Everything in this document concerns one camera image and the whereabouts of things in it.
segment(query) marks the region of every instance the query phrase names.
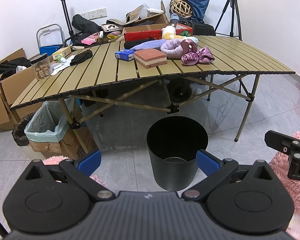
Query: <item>black wheel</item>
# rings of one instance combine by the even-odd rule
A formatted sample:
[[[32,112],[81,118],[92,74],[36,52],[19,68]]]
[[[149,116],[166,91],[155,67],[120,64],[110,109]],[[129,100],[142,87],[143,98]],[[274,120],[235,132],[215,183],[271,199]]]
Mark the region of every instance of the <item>black wheel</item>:
[[[183,78],[177,78],[170,81],[168,84],[168,92],[170,99],[173,102],[181,103],[188,100],[191,97],[192,90],[190,82]]]

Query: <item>black suitcase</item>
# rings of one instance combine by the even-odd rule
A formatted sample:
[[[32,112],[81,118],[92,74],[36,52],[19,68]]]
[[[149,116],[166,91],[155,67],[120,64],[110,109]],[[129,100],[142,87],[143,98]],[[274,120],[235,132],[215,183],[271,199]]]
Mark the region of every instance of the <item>black suitcase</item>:
[[[194,23],[185,19],[180,19],[179,22],[183,25],[193,28],[193,35],[216,36],[213,26],[205,23]]]

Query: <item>layered sponge block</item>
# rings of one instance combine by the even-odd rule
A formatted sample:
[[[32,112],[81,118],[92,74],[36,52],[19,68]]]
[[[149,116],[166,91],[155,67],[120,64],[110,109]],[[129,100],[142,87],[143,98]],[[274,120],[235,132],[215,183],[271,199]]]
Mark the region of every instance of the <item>layered sponge block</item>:
[[[135,60],[145,68],[157,67],[167,63],[167,56],[157,49],[142,49],[134,53]]]

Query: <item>white logo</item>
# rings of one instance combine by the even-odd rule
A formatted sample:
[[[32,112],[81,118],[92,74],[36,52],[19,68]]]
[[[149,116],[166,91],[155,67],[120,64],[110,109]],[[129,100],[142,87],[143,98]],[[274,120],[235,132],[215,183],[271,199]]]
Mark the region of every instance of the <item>white logo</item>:
[[[146,198],[146,199],[150,199],[150,198],[152,198],[153,196],[150,194],[150,193],[148,193],[147,195],[144,195],[144,198]]]

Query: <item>gold slatted tabletop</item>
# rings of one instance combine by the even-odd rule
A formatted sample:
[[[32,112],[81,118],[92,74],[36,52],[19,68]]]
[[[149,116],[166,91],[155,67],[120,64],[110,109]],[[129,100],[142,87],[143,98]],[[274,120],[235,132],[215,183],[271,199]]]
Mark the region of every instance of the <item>gold slatted tabletop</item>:
[[[114,53],[123,49],[123,42],[91,48],[93,57],[70,66],[54,76],[33,80],[11,106],[11,110],[69,95],[78,95],[120,83],[152,81],[174,77],[205,77],[207,74],[291,74],[293,70],[242,41],[229,37],[196,36],[198,47],[209,47],[215,57],[210,64],[183,66],[181,60],[168,60],[166,65],[145,69],[134,60],[118,60]]]

